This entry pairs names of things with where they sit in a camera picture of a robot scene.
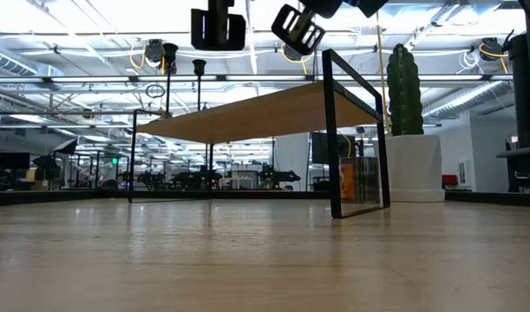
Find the white plant pot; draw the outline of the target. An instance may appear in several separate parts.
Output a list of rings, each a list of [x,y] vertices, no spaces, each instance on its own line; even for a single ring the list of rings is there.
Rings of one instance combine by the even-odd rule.
[[[438,203],[442,188],[442,149],[438,135],[400,135],[386,139],[392,202]]]

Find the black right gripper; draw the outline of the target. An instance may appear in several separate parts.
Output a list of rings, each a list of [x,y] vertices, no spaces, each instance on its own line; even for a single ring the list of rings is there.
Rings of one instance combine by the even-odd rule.
[[[313,21],[314,17],[315,12],[307,7],[299,11],[285,4],[272,23],[272,32],[300,55],[310,55],[325,34]]]

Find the orange candle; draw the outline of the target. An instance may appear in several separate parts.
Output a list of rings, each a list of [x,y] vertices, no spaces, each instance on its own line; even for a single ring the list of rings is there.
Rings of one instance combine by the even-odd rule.
[[[343,203],[379,204],[378,161],[374,157],[342,158],[341,199]]]

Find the black candlestick holder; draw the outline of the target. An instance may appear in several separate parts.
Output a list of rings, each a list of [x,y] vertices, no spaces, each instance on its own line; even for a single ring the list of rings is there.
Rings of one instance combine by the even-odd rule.
[[[171,117],[170,113],[170,84],[171,84],[171,76],[173,72],[173,63],[176,60],[176,53],[179,49],[179,47],[173,43],[164,43],[162,45],[164,49],[164,65],[165,65],[165,72],[167,75],[167,85],[166,85],[166,105],[165,105],[165,113],[164,117],[169,118]]]
[[[201,110],[201,82],[202,76],[205,74],[206,61],[202,59],[193,60],[193,72],[197,77],[197,111]]]

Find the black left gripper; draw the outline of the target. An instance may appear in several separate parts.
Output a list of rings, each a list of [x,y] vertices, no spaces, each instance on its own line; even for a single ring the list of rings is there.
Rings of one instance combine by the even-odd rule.
[[[230,14],[235,0],[207,0],[207,10],[191,9],[191,44],[205,51],[240,51],[245,47],[246,20]]]

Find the white partition panel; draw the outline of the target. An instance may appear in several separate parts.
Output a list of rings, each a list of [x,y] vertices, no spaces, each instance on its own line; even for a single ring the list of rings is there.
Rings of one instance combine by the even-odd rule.
[[[296,133],[275,138],[275,169],[281,172],[293,171],[299,181],[286,182],[295,192],[305,192],[309,159],[308,133]]]

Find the wooden riser shelf black frame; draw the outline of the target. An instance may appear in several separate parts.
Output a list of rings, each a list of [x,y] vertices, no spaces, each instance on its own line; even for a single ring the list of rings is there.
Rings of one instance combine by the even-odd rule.
[[[333,49],[322,53],[319,81],[219,107],[133,124],[146,133],[214,146],[232,141],[324,130],[329,166],[330,213],[347,218],[390,206],[383,97]],[[378,136],[379,204],[343,203],[337,130],[373,124]]]

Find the dark grey desk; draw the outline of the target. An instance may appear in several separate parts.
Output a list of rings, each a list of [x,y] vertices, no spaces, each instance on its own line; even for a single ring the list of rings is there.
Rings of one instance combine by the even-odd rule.
[[[508,192],[530,189],[530,147],[501,152],[497,158],[507,161]]]

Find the green cactus plant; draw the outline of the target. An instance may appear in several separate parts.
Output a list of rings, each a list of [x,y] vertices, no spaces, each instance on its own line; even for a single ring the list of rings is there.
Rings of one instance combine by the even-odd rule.
[[[419,70],[414,56],[401,43],[389,56],[387,75],[392,135],[424,134]]]

